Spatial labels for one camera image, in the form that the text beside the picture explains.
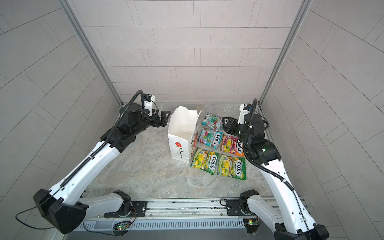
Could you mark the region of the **teal mint blossom candy packet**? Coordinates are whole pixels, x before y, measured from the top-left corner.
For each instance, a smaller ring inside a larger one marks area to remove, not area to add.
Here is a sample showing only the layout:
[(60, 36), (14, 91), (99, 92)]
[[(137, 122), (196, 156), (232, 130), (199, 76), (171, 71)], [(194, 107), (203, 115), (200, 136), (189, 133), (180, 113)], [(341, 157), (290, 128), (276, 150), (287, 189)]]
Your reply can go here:
[(215, 131), (220, 131), (223, 129), (223, 118), (212, 114), (212, 113), (207, 113), (202, 121), (202, 125), (215, 130)]

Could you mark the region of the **orange Fox's fruits candy packet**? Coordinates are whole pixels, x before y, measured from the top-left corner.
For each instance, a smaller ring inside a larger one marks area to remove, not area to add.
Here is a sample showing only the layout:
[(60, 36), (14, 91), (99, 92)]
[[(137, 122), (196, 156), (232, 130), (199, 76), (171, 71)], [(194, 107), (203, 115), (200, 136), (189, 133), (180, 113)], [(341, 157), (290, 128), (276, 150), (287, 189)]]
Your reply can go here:
[(229, 135), (224, 135), (221, 151), (229, 154), (233, 154), (239, 157), (244, 157), (243, 142), (239, 138)]

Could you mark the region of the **white floral paper bag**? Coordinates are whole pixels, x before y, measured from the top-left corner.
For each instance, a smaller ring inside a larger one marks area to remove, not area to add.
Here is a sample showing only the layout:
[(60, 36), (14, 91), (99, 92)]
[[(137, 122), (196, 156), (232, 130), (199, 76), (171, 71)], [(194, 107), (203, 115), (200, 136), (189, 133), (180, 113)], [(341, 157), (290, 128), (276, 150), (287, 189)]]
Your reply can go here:
[(168, 140), (173, 159), (190, 162), (197, 144), (200, 113), (180, 106), (171, 114)]

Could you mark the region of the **green Fox's candy packet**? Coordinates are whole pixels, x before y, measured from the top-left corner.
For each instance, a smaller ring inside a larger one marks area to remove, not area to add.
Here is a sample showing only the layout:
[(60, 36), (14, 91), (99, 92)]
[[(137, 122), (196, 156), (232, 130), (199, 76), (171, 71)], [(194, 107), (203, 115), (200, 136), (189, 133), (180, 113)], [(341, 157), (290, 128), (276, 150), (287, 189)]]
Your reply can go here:
[(219, 153), (197, 149), (193, 155), (191, 167), (214, 175), (216, 173), (218, 162)]
[(246, 180), (246, 159), (219, 155), (218, 175)]

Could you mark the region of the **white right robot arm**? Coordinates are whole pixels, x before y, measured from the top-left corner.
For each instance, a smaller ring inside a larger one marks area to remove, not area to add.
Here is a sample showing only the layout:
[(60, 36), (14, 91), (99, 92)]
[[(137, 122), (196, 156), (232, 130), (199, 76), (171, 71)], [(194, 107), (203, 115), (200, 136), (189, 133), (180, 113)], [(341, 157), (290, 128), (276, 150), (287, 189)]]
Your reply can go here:
[(249, 190), (240, 197), (243, 212), (260, 217), (276, 240), (328, 239), (327, 228), (317, 224), (305, 208), (288, 177), (278, 149), (266, 139), (268, 122), (258, 114), (248, 113), (242, 124), (232, 117), (225, 117), (223, 128), (243, 143), (246, 160), (263, 174), (279, 206), (276, 211), (258, 193)]

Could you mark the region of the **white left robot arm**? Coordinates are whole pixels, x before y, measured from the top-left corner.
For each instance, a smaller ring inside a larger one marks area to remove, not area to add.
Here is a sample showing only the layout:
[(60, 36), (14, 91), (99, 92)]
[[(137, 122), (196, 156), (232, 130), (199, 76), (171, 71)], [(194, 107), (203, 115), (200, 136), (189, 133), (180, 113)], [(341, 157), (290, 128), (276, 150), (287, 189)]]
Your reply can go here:
[(94, 178), (133, 143), (139, 133), (149, 127), (165, 127), (170, 115), (169, 111), (150, 112), (139, 104), (126, 105), (115, 125), (81, 163), (49, 190), (37, 191), (33, 199), (42, 217), (62, 234), (68, 234), (92, 217), (131, 215), (131, 197), (123, 191), (94, 199), (81, 196)]

